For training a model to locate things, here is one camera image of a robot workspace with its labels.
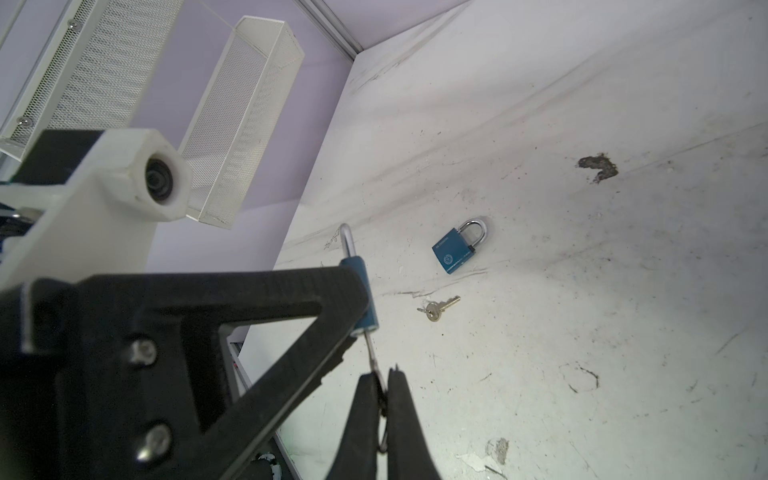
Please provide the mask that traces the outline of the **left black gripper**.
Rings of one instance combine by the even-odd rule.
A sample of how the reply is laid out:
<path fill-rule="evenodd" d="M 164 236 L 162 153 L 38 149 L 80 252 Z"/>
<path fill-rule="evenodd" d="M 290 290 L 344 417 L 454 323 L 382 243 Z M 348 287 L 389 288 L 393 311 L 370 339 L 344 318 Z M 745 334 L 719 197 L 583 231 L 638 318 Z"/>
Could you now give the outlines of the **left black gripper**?
<path fill-rule="evenodd" d="M 143 477 L 140 282 L 42 279 L 2 291 L 3 477 Z"/>

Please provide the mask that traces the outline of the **aluminium frame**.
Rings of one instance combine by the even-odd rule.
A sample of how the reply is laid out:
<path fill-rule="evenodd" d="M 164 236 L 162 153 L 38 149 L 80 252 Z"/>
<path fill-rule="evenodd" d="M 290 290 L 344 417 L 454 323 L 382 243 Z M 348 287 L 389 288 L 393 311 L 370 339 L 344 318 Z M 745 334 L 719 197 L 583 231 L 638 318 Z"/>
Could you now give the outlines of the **aluminium frame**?
<path fill-rule="evenodd" d="M 298 7 L 329 41 L 348 59 L 354 61 L 363 51 L 340 18 L 323 0 L 295 0 Z"/>

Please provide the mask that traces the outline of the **small blue padlock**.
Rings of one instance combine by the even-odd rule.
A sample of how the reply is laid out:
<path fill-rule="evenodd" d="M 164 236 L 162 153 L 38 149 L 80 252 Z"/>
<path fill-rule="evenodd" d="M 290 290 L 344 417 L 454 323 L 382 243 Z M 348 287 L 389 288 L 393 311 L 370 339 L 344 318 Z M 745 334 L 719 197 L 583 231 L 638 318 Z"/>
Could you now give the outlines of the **small blue padlock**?
<path fill-rule="evenodd" d="M 368 295 L 368 306 L 361 319 L 356 323 L 351 335 L 360 337 L 370 335 L 379 328 L 379 322 L 375 311 L 373 295 L 370 288 L 369 277 L 364 260 L 356 253 L 351 227 L 343 223 L 339 227 L 341 246 L 344 258 L 340 265 L 351 268 L 362 281 Z"/>

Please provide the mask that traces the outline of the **upper white mesh shelf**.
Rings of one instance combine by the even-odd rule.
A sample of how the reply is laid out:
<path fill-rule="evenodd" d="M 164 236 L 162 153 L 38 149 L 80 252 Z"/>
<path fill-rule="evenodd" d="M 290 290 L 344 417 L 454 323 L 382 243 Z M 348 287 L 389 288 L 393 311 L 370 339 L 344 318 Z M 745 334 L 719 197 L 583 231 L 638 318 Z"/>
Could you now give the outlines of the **upper white mesh shelf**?
<path fill-rule="evenodd" d="M 73 1 L 1 129 L 21 162 L 47 129 L 130 125 L 176 22 L 179 1 Z"/>

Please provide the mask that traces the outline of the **white mesh shelf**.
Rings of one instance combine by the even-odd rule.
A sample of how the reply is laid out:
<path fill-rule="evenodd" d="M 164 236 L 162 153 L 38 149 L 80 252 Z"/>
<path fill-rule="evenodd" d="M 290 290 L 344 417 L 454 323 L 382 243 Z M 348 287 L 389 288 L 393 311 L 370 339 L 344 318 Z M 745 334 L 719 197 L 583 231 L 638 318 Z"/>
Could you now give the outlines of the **white mesh shelf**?
<path fill-rule="evenodd" d="M 192 171 L 187 216 L 230 229 L 305 54 L 285 21 L 243 16 L 233 26 L 179 153 Z"/>
<path fill-rule="evenodd" d="M 176 22 L 179 1 L 73 1 L 1 129 L 21 162 L 47 129 L 130 125 Z"/>

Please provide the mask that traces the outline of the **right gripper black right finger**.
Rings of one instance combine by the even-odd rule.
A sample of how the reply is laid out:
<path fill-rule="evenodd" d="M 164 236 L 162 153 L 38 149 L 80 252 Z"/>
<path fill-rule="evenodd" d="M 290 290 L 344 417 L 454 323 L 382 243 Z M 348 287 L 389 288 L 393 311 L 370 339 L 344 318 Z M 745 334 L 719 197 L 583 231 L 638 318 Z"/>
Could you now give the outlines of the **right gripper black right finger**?
<path fill-rule="evenodd" d="M 440 480 L 403 371 L 389 371 L 387 396 L 388 478 Z"/>

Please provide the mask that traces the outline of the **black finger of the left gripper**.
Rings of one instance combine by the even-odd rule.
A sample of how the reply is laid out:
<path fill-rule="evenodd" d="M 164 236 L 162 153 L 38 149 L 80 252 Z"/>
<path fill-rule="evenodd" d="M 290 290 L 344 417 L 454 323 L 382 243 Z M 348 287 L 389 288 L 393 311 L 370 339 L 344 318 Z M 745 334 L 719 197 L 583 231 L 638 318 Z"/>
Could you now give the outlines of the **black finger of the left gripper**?
<path fill-rule="evenodd" d="M 67 286 L 66 479 L 231 479 L 337 365 L 368 306 L 352 270 L 102 275 Z M 310 326 L 240 398 L 224 326 Z"/>

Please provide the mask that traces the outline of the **small brass key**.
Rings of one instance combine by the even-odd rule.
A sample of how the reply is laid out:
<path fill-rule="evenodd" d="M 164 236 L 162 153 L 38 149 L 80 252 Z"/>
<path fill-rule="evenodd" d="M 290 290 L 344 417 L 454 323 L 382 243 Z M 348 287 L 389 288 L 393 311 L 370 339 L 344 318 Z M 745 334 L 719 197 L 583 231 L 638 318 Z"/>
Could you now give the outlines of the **small brass key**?
<path fill-rule="evenodd" d="M 596 174 L 592 182 L 599 184 L 602 181 L 613 178 L 619 174 L 618 167 L 605 153 L 580 158 L 577 167 L 581 169 L 595 170 Z"/>

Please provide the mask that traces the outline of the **lower white mesh shelf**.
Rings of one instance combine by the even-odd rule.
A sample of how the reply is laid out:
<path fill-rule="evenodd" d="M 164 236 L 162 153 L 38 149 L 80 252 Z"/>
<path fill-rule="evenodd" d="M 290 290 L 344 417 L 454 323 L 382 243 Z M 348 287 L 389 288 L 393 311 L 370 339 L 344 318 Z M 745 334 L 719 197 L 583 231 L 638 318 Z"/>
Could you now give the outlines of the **lower white mesh shelf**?
<path fill-rule="evenodd" d="M 187 216 L 230 229 L 305 54 L 285 21 L 243 16 L 233 26 L 179 153 L 192 171 Z"/>

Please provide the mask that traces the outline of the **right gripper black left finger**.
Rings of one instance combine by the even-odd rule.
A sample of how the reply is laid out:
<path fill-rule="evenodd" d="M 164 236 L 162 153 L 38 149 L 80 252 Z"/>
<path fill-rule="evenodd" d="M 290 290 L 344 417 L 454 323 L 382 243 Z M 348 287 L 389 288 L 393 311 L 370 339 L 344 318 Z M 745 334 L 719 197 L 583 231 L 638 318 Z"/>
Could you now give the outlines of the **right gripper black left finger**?
<path fill-rule="evenodd" d="M 374 377 L 362 375 L 327 480 L 373 480 L 377 475 L 379 411 Z"/>

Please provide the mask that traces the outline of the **large blue padlock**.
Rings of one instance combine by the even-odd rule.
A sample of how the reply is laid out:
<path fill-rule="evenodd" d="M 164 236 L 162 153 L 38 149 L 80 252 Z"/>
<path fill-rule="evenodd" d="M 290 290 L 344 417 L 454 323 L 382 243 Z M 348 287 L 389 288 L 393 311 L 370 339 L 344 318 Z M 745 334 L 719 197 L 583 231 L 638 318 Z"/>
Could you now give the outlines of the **large blue padlock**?
<path fill-rule="evenodd" d="M 465 232 L 475 227 L 479 234 L 474 239 L 468 239 Z M 437 243 L 432 251 L 440 266 L 447 274 L 453 274 L 475 253 L 488 235 L 486 222 L 480 218 L 467 220 L 459 228 L 449 230 Z"/>

